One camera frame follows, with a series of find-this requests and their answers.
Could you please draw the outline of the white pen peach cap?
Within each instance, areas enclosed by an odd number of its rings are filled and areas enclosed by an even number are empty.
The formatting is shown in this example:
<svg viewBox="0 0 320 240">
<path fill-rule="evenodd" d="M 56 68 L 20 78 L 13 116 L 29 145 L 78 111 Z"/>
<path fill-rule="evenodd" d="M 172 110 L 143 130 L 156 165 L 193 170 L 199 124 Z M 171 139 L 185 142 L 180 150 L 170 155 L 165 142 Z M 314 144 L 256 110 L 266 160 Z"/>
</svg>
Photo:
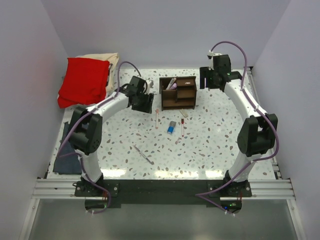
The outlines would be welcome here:
<svg viewBox="0 0 320 240">
<path fill-rule="evenodd" d="M 155 129 L 159 128 L 159 109 L 157 108 L 155 111 Z"/>
</svg>

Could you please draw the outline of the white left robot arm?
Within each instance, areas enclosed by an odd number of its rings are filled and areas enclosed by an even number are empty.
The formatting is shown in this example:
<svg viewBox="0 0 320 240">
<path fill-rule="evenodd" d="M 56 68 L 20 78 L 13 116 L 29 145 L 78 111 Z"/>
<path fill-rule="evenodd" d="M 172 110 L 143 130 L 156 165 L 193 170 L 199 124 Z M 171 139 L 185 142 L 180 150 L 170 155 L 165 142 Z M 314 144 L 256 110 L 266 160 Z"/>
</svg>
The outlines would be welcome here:
<svg viewBox="0 0 320 240">
<path fill-rule="evenodd" d="M 78 155 L 81 177 L 87 181 L 86 191 L 99 196 L 104 190 L 100 181 L 103 173 L 99 166 L 98 148 L 102 142 L 103 124 L 116 113 L 131 108 L 151 114 L 154 94 L 152 80 L 133 76 L 129 83 L 116 89 L 110 97 L 89 107 L 74 109 L 65 140 Z"/>
</svg>

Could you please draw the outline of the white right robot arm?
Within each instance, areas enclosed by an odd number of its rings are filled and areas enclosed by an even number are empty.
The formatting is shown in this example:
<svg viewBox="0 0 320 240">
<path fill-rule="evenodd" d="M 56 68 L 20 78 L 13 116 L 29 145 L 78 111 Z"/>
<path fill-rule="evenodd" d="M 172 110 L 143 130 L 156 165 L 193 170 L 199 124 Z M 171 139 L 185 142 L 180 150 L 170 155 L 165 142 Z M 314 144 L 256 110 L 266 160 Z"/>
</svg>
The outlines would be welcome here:
<svg viewBox="0 0 320 240">
<path fill-rule="evenodd" d="M 243 121 L 237 136 L 239 153 L 226 173 L 230 180 L 222 185 L 223 192 L 233 197 L 241 190 L 240 182 L 248 179 L 255 162 L 266 158 L 266 153 L 274 147 L 278 118 L 260 108 L 245 87 L 243 76 L 238 71 L 232 71 L 227 54 L 209 51 L 207 57 L 210 65 L 199 69 L 200 88 L 219 89 L 225 93 Z"/>
</svg>

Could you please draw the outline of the blue grey stamp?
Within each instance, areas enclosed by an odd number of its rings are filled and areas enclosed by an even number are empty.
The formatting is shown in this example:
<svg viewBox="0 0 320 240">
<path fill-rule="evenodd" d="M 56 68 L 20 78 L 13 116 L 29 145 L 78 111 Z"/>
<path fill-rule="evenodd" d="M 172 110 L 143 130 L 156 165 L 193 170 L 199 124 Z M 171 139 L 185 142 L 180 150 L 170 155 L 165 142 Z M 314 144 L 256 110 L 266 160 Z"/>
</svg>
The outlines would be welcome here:
<svg viewBox="0 0 320 240">
<path fill-rule="evenodd" d="M 175 121 L 170 121 L 169 127 L 167 129 L 167 133 L 168 134 L 172 134 L 174 129 L 175 129 L 175 127 L 176 127 L 176 122 Z"/>
</svg>

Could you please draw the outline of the red white marker pen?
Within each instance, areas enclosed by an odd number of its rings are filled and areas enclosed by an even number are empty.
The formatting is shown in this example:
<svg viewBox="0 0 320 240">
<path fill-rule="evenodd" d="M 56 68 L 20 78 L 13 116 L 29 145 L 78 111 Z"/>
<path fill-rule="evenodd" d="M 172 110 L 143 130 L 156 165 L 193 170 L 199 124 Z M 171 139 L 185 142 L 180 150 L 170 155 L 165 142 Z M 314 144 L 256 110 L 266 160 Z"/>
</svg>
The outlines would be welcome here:
<svg viewBox="0 0 320 240">
<path fill-rule="evenodd" d="M 184 133 L 184 123 L 185 123 L 185 119 L 182 118 L 181 119 L 181 136 L 184 137 L 185 133 Z"/>
</svg>

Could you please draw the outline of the brown wooden desk organizer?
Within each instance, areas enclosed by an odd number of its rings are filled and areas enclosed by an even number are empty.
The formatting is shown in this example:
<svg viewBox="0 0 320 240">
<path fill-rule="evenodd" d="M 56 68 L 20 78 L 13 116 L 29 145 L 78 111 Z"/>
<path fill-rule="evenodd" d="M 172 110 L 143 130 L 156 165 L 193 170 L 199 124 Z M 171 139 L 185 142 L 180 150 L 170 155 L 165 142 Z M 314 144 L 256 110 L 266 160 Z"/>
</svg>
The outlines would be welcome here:
<svg viewBox="0 0 320 240">
<path fill-rule="evenodd" d="M 175 89 L 167 89 L 172 77 L 159 78 L 159 93 L 161 96 L 161 110 L 195 109 L 197 99 L 197 85 L 195 76 L 176 77 Z"/>
</svg>

